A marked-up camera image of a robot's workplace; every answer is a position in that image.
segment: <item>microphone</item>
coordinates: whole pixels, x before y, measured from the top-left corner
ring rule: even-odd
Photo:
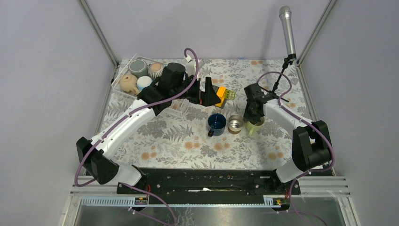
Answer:
[[[279,17],[283,23],[284,38],[286,40],[288,60],[290,62],[296,60],[296,51],[294,44],[294,35],[292,34],[291,25],[291,10],[288,6],[283,6],[280,8]]]

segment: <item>gray wall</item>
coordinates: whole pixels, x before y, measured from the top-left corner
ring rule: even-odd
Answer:
[[[279,9],[293,12],[296,51],[301,53],[328,0],[88,0],[116,56],[136,52],[182,58],[287,57]]]
[[[364,226],[397,225],[399,1],[338,1],[303,70]]]
[[[112,65],[76,0],[0,7],[0,225],[57,225]]]

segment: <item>green mug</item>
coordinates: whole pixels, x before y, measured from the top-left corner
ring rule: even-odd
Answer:
[[[249,135],[252,136],[254,132],[259,131],[264,124],[264,117],[261,118],[261,121],[255,124],[250,123],[249,121],[246,122],[245,128],[249,131]]]

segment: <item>table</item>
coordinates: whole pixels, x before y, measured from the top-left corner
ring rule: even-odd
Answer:
[[[184,60],[161,59],[164,63]],[[123,68],[129,60],[123,60]],[[236,91],[236,98],[228,100],[224,109],[190,104],[185,119],[162,112],[139,128],[117,151],[113,160],[138,167],[195,168],[195,169],[250,169],[273,170],[282,166],[291,156],[291,137],[278,124],[265,120],[263,128],[252,137],[243,130],[233,135],[226,129],[221,136],[207,136],[207,118],[221,113],[227,119],[233,114],[243,115],[246,106],[244,88],[256,82],[264,72],[281,71],[282,60],[205,60],[200,75],[212,77],[212,83]],[[296,70],[289,66],[285,74],[292,82],[292,90],[284,97],[291,109],[309,118]],[[260,81],[272,89],[276,75]],[[282,78],[277,94],[288,89]],[[131,104],[132,100],[112,93],[102,123],[109,126]]]

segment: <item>floral pattern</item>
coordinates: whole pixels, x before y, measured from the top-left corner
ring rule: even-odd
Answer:
[[[159,60],[164,63],[183,60]],[[129,60],[123,60],[123,68]],[[138,167],[159,168],[207,168],[207,169],[264,169],[272,170],[283,165],[291,155],[291,137],[278,124],[265,120],[261,130],[252,137],[243,128],[233,135],[225,129],[217,137],[207,136],[207,118],[221,113],[227,119],[233,114],[243,115],[246,106],[244,88],[265,72],[280,71],[281,60],[204,60],[200,76],[212,77],[212,83],[236,91],[234,100],[228,100],[224,109],[189,104],[182,120],[163,111],[146,125],[139,128],[117,151],[114,161],[134,164]],[[309,118],[299,79],[293,66],[286,75],[292,82],[292,90],[285,95],[285,103],[302,116]],[[277,75],[263,78],[259,84],[271,89]],[[281,80],[277,94],[288,89],[288,82]],[[112,93],[102,129],[108,127],[133,103],[117,93]]]

